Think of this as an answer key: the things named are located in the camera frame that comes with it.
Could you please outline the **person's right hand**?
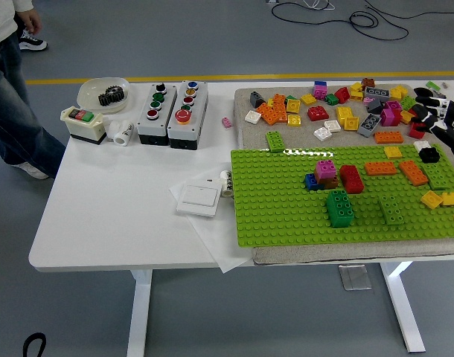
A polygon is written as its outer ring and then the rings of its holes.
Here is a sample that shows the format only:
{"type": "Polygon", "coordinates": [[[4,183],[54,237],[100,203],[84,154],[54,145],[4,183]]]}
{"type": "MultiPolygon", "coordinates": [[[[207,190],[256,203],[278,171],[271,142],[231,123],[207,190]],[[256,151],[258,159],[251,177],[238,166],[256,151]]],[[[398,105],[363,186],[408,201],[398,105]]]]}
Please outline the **person's right hand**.
{"type": "Polygon", "coordinates": [[[26,11],[17,11],[16,13],[24,22],[26,30],[30,34],[37,35],[42,30],[42,21],[34,8],[26,11]]]}

